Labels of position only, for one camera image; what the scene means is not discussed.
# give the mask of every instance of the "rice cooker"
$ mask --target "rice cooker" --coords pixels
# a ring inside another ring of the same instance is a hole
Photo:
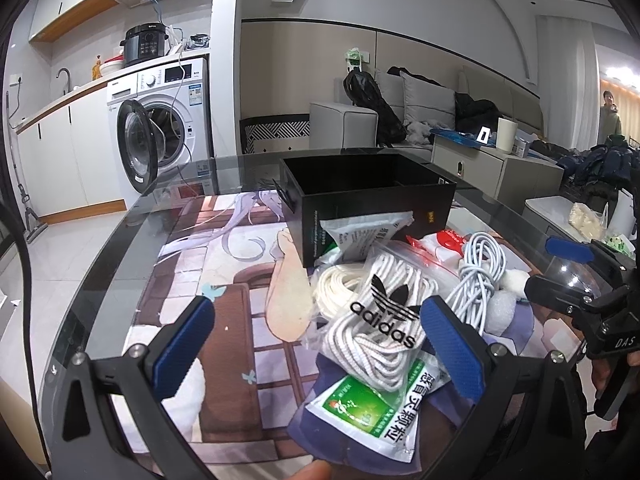
[[[169,36],[162,23],[143,23],[130,28],[120,46],[124,47],[124,66],[164,56],[164,40]]]

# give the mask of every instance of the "blue gripper pad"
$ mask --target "blue gripper pad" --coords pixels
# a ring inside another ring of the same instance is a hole
[[[173,397],[207,340],[216,319],[209,298],[196,296],[172,324],[162,327],[148,346],[145,375],[158,401]]]
[[[577,264],[588,264],[593,261],[593,253],[587,244],[562,240],[552,236],[545,243],[546,252],[558,258],[564,258]]]
[[[424,301],[420,323],[458,393],[478,402],[490,370],[487,344],[473,327],[462,323],[439,296]]]

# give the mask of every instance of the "black box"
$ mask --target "black box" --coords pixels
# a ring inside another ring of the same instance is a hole
[[[394,238],[422,238],[447,224],[456,184],[405,156],[325,155],[284,158],[278,194],[303,266],[313,267],[333,239],[321,220],[414,212]]]

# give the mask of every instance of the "human hand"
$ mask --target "human hand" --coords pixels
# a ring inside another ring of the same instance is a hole
[[[303,467],[289,480],[331,480],[331,466],[324,460],[314,460],[311,464]]]
[[[626,356],[626,362],[629,363],[629,366],[640,366],[640,352],[628,354]],[[601,390],[607,385],[607,380],[611,375],[611,366],[609,365],[609,361],[606,359],[595,360],[592,361],[591,364],[593,365],[591,381],[597,390]],[[635,389],[632,389],[632,392],[636,392],[638,389],[640,389],[640,384],[636,384]]]

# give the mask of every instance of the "faucet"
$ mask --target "faucet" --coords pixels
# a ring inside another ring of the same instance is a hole
[[[60,74],[62,74],[63,72],[66,72],[66,92],[64,90],[62,91],[62,95],[65,95],[71,93],[71,74],[69,73],[68,68],[61,68],[60,70],[58,70],[56,79],[58,79],[60,77]]]

